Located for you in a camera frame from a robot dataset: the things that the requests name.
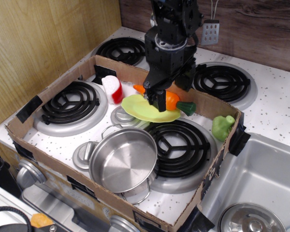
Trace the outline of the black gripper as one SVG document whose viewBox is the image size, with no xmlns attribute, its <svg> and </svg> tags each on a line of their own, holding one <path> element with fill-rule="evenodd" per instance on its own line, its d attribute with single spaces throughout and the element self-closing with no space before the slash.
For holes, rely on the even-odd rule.
<svg viewBox="0 0 290 232">
<path fill-rule="evenodd" d="M 145 34 L 145 58 L 149 73 L 143 82 L 145 97 L 159 112 L 166 111 L 166 89 L 173 83 L 184 91 L 191 89 L 195 72 L 194 54 L 197 50 L 197 36 L 194 45 L 188 45 L 188 38 L 179 43 L 170 43 L 159 37 L 158 30 Z"/>
</svg>

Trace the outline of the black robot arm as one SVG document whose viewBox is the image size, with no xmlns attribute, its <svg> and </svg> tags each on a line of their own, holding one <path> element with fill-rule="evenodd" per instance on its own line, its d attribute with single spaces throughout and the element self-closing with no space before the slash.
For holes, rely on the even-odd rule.
<svg viewBox="0 0 290 232">
<path fill-rule="evenodd" d="M 195 0 L 153 0 L 155 25 L 145 34 L 149 73 L 143 82 L 145 98 L 160 112 L 166 110 L 166 90 L 176 84 L 189 91 L 196 73 L 196 30 L 203 15 Z"/>
</svg>

